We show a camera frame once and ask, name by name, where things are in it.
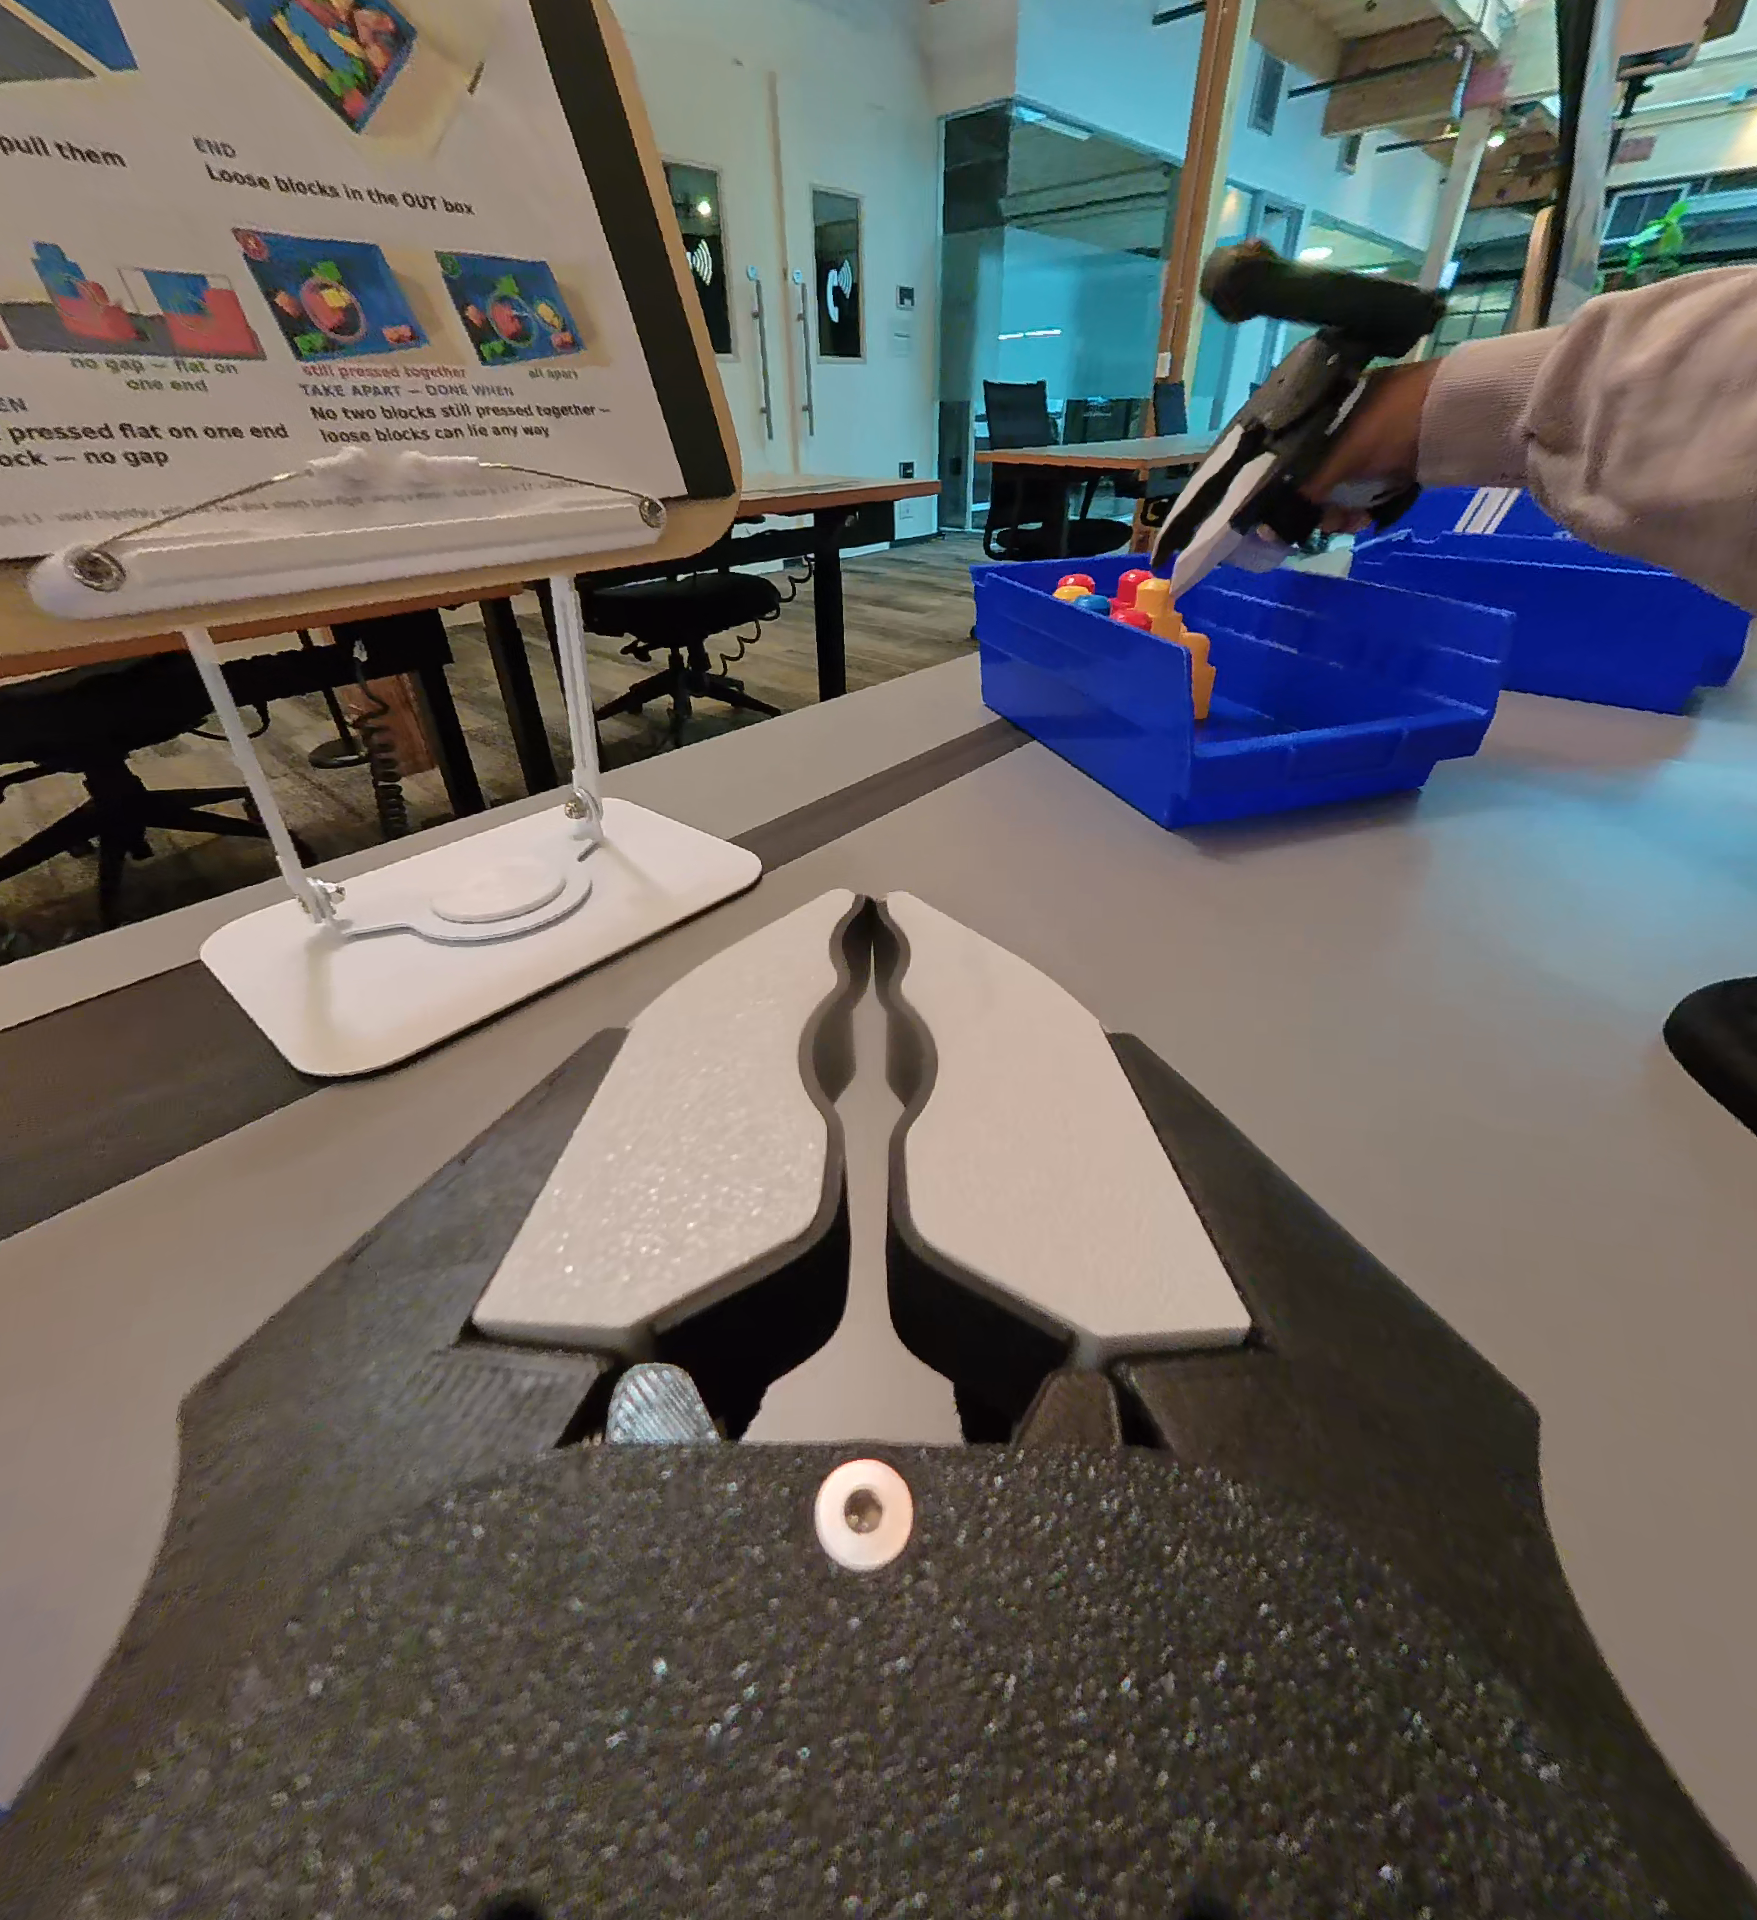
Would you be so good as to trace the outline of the person's right forearm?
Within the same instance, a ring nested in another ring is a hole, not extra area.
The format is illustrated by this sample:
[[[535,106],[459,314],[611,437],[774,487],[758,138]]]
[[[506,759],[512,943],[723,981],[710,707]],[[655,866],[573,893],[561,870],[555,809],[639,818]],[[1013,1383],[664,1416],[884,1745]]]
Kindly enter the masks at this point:
[[[1582,544],[1757,616],[1757,266],[1447,351],[1415,482],[1522,487]]]

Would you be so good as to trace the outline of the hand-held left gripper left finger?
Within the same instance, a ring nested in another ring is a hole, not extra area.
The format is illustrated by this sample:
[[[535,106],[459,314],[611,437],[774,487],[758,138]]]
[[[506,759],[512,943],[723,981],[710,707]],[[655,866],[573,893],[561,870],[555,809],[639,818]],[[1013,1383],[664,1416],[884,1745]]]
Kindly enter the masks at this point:
[[[824,887],[668,981],[616,1042],[473,1337],[691,1374],[723,1440],[846,1313],[853,1005],[873,900]]]

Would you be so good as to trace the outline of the instruction sheet on white stand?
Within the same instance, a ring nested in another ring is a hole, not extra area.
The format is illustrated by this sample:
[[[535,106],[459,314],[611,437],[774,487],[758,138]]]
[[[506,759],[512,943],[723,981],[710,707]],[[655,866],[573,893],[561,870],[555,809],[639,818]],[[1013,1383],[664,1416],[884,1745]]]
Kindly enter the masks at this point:
[[[692,291],[691,266],[679,255],[679,227],[644,126],[644,106],[628,67],[628,45],[611,20],[611,4],[533,4],[535,39],[555,72],[561,121],[579,148],[579,180],[588,201],[602,227],[611,277],[602,291],[628,310],[628,407],[579,426],[639,426],[639,437],[616,444],[545,444],[545,459],[593,459],[588,475],[573,482],[611,482],[655,493],[664,507],[664,534],[628,557],[593,546],[573,560],[535,560],[533,580],[545,573],[588,573],[588,565],[616,565],[616,560],[644,560],[644,557],[691,557],[701,534],[717,531],[717,510],[740,507],[740,437],[723,426],[723,399],[713,378],[710,336],[692,321]],[[71,544],[99,544],[133,525],[87,525]],[[108,640],[140,640],[140,634],[168,634],[168,628],[225,628],[225,634],[263,634],[269,624],[291,616],[351,616],[351,607],[407,607],[407,606],[444,606],[452,590],[479,590],[479,587],[524,587],[495,573],[426,573],[422,560],[403,560],[392,587],[361,587],[340,590],[336,606],[322,596],[248,596],[248,606],[220,606],[220,607],[186,607],[186,616],[108,616],[108,624],[57,624],[33,606],[25,580],[42,557],[10,557],[0,560],[0,657],[42,657],[42,650],[71,650],[71,646],[108,646]]]

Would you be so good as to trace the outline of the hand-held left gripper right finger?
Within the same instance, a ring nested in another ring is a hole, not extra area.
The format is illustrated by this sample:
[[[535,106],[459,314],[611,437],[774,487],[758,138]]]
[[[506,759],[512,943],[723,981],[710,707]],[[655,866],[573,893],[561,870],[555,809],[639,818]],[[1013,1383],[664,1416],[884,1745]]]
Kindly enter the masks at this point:
[[[1107,1027],[922,893],[873,905],[893,1016],[893,1330],[1002,1445],[1053,1374],[1238,1352],[1227,1271]]]

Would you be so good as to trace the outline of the pile of assembled block steps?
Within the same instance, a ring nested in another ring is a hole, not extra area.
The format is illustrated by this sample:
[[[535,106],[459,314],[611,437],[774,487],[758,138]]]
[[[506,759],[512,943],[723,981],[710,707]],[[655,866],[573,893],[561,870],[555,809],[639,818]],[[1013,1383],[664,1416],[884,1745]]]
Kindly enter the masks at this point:
[[[1170,580],[1149,573],[1149,565],[1124,565],[1107,580],[1107,590],[1094,573],[1062,573],[1053,606],[1156,634],[1167,607],[1170,607]]]

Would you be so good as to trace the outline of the printed instruction sheet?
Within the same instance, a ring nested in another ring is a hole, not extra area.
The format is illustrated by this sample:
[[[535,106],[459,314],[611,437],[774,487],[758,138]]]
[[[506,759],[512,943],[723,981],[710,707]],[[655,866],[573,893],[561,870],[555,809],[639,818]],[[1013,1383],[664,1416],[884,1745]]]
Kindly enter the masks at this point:
[[[602,277],[533,4],[0,4],[0,560],[340,444],[588,475]]]

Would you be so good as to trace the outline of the person's right hand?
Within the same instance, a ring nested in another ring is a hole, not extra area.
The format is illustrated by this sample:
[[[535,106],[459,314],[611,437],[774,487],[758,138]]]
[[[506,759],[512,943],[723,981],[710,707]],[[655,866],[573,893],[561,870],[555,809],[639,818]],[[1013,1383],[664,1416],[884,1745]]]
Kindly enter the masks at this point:
[[[1323,462],[1298,487],[1306,502],[1323,507],[1332,525],[1358,525],[1369,502],[1403,493],[1415,482],[1424,407],[1425,407],[1435,378],[1440,378],[1435,357],[1410,357],[1410,363],[1378,363],[1358,383]]]

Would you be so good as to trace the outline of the black office chair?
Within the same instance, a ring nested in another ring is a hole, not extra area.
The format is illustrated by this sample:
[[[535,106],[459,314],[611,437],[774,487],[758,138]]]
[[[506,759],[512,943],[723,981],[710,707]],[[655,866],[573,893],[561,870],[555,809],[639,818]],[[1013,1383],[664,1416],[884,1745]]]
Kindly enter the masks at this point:
[[[1042,383],[983,383],[985,451],[1049,451],[1049,389]],[[1075,510],[1075,487],[1098,487],[1094,471],[1053,462],[985,462],[985,560],[1094,560],[1131,546],[1131,516]]]
[[[620,640],[620,657],[644,663],[664,650],[664,671],[628,685],[616,698],[593,707],[593,718],[628,718],[655,698],[668,698],[664,746],[691,736],[692,698],[717,698],[752,718],[783,718],[783,707],[758,698],[733,663],[758,646],[790,590],[769,587],[769,573],[679,573],[679,580],[628,580],[588,587],[579,628]]]
[[[0,856],[0,885],[57,856],[99,856],[99,925],[121,921],[121,870],[159,828],[263,839],[248,784],[148,784],[129,758],[216,718],[186,650],[47,671],[0,685],[0,801],[25,777],[71,771],[87,806]]]

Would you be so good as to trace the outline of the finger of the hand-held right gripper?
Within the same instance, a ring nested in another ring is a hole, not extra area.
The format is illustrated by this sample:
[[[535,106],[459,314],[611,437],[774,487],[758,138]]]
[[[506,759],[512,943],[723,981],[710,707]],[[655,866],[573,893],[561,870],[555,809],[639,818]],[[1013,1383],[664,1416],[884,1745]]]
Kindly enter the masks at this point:
[[[1170,510],[1156,531],[1156,573],[1167,573],[1167,596],[1191,596],[1202,580],[1216,580],[1217,565],[1233,573],[1275,573],[1289,560],[1306,560],[1323,546],[1323,507],[1298,507],[1292,525],[1251,525],[1238,531],[1233,516],[1196,516],[1196,510]]]
[[[1167,507],[1153,565],[1227,565],[1251,534],[1233,525],[1275,471],[1261,426],[1233,426]]]

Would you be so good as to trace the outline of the wooden-top desk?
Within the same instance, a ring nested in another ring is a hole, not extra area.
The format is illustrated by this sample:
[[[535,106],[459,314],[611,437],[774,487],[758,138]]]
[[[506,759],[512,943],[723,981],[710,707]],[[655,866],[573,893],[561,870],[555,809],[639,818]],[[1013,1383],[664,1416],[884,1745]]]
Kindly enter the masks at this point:
[[[769,475],[740,493],[733,546],[813,560],[819,590],[819,698],[846,692],[846,516],[894,502],[936,502],[935,475]]]
[[[985,560],[1105,560],[1137,544],[1137,525],[1065,510],[1065,493],[1098,493],[1105,475],[1156,475],[1156,471],[1196,471],[1216,451],[1209,433],[1184,437],[1105,437],[1105,444],[1013,444],[1013,451],[975,451],[975,471],[985,471]]]

